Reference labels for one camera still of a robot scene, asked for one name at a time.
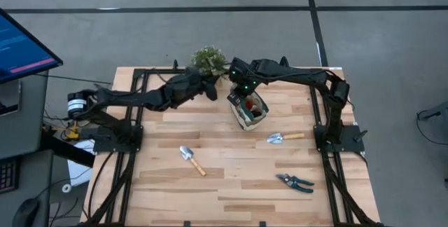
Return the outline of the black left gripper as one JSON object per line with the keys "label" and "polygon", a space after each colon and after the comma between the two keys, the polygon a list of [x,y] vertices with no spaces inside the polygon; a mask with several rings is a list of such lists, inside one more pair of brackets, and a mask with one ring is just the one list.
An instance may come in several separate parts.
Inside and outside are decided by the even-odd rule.
{"label": "black left gripper", "polygon": [[186,87],[183,90],[184,99],[193,99],[196,95],[203,93],[211,101],[218,99],[217,89],[215,84],[220,79],[220,76],[205,76],[199,72],[189,72],[185,75]]}

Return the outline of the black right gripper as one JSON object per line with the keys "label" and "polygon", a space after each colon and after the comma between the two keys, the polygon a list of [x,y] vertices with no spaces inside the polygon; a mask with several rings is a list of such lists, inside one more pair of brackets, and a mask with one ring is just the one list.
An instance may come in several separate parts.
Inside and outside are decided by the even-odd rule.
{"label": "black right gripper", "polygon": [[249,64],[237,57],[231,61],[228,74],[232,85],[227,100],[232,106],[240,105],[260,85],[260,81],[249,72]]}

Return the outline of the cream and green gardening bag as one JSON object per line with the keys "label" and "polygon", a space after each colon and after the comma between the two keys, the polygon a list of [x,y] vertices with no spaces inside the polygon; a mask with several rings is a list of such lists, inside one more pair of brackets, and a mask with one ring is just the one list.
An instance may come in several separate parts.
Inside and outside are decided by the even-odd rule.
{"label": "cream and green gardening bag", "polygon": [[[251,111],[245,107],[246,100],[250,100],[254,104]],[[243,99],[240,105],[232,106],[231,104],[230,107],[239,126],[245,131],[256,129],[269,113],[268,106],[257,92]]]}

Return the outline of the silver trowel wooden handle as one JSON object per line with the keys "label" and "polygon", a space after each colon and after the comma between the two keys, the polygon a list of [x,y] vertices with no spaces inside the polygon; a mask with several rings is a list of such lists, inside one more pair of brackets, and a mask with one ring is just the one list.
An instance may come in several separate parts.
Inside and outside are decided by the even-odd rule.
{"label": "silver trowel wooden handle", "polygon": [[289,135],[283,135],[280,132],[274,133],[270,135],[267,138],[267,142],[270,144],[282,144],[283,141],[289,140],[289,139],[302,139],[305,137],[304,133],[296,133],[296,134],[289,134]]}
{"label": "silver trowel wooden handle", "polygon": [[179,151],[183,157],[184,160],[189,160],[192,165],[195,167],[195,169],[203,176],[205,177],[207,174],[203,170],[203,168],[197,163],[197,161],[194,159],[194,152],[188,148],[187,146],[180,146]]}

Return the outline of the green pruning shears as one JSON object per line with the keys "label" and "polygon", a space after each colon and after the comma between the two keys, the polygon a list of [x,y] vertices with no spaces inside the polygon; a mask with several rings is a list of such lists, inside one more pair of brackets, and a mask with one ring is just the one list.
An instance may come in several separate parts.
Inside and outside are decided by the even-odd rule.
{"label": "green pruning shears", "polygon": [[296,176],[290,176],[289,174],[277,174],[276,178],[285,183],[288,187],[295,189],[296,191],[300,191],[303,193],[313,193],[314,189],[312,188],[304,188],[302,184],[307,186],[313,186],[314,183],[305,181],[303,179],[299,179]]}

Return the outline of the artificial plant in black pot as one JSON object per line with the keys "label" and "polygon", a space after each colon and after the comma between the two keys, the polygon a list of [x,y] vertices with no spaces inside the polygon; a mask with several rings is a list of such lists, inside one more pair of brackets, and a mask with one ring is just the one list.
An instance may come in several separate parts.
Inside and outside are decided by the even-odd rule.
{"label": "artificial plant in black pot", "polygon": [[228,61],[221,49],[205,46],[195,51],[190,66],[203,76],[224,76],[228,73]]}

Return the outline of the yellow clamp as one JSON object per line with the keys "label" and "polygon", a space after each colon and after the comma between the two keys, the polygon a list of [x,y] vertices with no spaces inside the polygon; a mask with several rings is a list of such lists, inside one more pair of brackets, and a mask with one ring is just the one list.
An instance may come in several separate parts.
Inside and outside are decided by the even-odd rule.
{"label": "yellow clamp", "polygon": [[77,141],[80,139],[80,132],[78,131],[77,121],[70,120],[66,125],[66,129],[62,133],[67,141]]}

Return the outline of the white paper sheet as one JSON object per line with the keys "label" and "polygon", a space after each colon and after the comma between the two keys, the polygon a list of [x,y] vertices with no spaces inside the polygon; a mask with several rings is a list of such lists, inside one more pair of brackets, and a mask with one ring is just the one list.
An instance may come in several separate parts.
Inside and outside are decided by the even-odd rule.
{"label": "white paper sheet", "polygon": [[[74,146],[89,153],[93,153],[94,144],[95,141],[89,139],[82,142],[78,142]],[[75,163],[72,160],[68,160],[67,164],[69,168],[69,177],[70,177],[69,182],[72,187],[79,186],[90,180],[90,177],[92,176],[91,167]]]}

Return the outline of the grey desk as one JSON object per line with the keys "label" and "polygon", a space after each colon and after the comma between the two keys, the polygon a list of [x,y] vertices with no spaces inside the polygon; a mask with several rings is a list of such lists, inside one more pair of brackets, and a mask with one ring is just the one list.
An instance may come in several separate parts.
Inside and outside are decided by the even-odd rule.
{"label": "grey desk", "polygon": [[0,113],[0,159],[38,151],[48,73],[0,83],[0,102],[18,108]]}

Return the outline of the computer monitor blue screen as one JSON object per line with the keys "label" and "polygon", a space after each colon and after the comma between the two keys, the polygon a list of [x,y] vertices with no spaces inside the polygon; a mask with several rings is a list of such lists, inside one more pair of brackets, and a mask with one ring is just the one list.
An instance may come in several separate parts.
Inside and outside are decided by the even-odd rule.
{"label": "computer monitor blue screen", "polygon": [[0,84],[63,64],[53,51],[0,8]]}

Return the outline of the black keyboard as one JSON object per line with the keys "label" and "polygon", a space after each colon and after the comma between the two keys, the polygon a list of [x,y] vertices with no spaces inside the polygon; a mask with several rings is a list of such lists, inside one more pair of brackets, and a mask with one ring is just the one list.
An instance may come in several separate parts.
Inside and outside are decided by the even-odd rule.
{"label": "black keyboard", "polygon": [[0,194],[18,188],[19,164],[17,157],[0,160]]}

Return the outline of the black computer mouse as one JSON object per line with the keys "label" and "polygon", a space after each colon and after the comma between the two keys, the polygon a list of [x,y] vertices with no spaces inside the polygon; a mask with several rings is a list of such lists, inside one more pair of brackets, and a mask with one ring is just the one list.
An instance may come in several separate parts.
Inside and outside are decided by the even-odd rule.
{"label": "black computer mouse", "polygon": [[12,227],[32,227],[40,202],[37,198],[28,198],[18,207],[13,220]]}

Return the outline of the black metal table frame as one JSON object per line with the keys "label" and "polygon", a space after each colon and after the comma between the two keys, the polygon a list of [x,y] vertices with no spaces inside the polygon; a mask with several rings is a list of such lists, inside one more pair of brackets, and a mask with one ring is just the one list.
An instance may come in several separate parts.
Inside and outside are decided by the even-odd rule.
{"label": "black metal table frame", "polygon": [[[365,150],[362,138],[364,133],[357,125],[344,125],[342,110],[348,103],[349,84],[328,69],[299,69],[289,67],[283,57],[280,62],[261,59],[246,63],[234,58],[229,69],[224,71],[233,83],[227,99],[234,108],[241,108],[245,98],[255,93],[261,84],[284,81],[308,85],[311,93],[322,97],[327,117],[325,125],[314,126],[316,147],[321,153],[323,170],[334,227],[385,227],[384,224],[369,218],[358,206],[347,190],[342,176],[340,154],[344,151],[363,155]],[[86,104],[83,112],[76,115],[79,120],[91,121],[101,129],[112,133],[107,140],[106,152],[113,153],[112,143],[125,146],[125,150],[135,154],[142,143],[143,128],[130,119],[118,120],[104,112],[108,106],[143,107],[150,111],[164,112],[176,109],[196,95],[205,94],[211,101],[218,98],[215,87],[218,76],[205,74],[195,68],[187,68],[182,74],[169,79],[164,85],[146,92],[123,92],[107,89],[84,90]]]}

